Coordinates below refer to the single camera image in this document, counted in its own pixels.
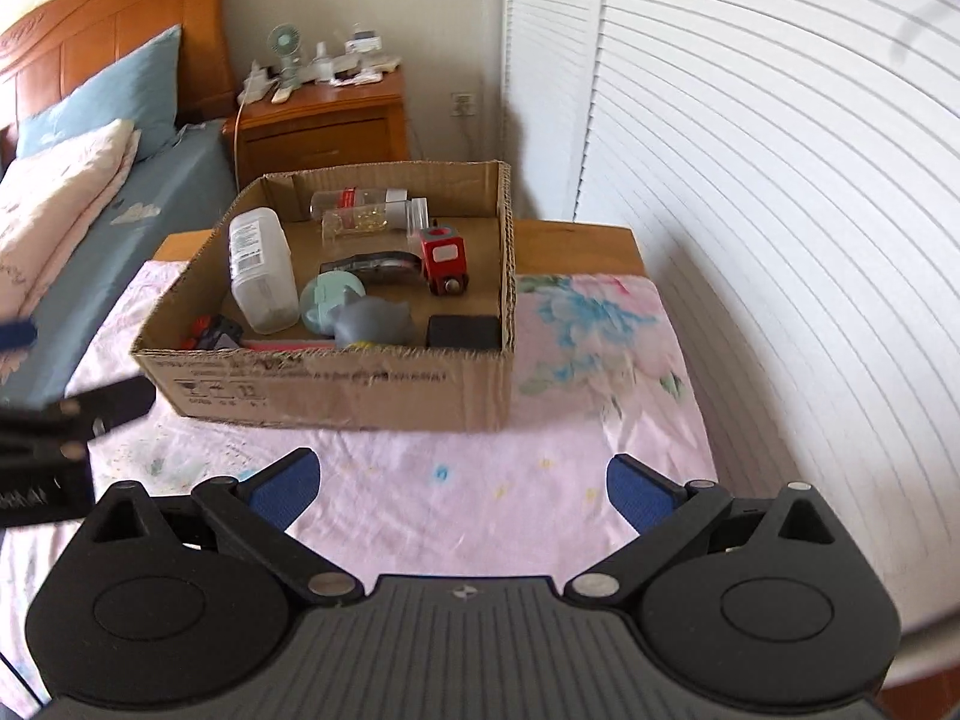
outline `blue pillow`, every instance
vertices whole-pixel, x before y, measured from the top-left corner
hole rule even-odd
[[[19,123],[16,155],[29,157],[57,143],[133,119],[140,130],[136,161],[160,151],[176,135],[176,57],[181,26],[171,26],[102,69],[69,97]]]

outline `blue bedsheet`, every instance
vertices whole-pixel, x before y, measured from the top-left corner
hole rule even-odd
[[[136,271],[171,233],[213,227],[236,194],[222,122],[189,127],[176,146],[133,166],[34,312],[37,344],[0,400],[56,400]]]

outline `white plastic bottle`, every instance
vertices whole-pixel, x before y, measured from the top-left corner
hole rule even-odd
[[[299,319],[290,247],[270,208],[254,208],[230,223],[230,290],[256,333],[269,335]]]
[[[313,60],[317,66],[316,83],[330,83],[333,81],[333,57],[326,52],[326,43],[317,44],[317,58]]]

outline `red toy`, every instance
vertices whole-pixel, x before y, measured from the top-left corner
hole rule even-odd
[[[190,335],[181,349],[236,349],[240,346],[243,328],[222,314],[199,317],[190,325]]]
[[[467,290],[467,253],[464,239],[453,227],[442,225],[419,231],[424,246],[424,278],[434,295],[462,295]]]

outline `wooden headboard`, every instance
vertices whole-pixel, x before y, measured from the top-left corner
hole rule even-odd
[[[16,153],[17,122],[58,103],[83,81],[166,28],[184,27],[178,119],[235,110],[222,0],[51,0],[0,35],[0,154]]]

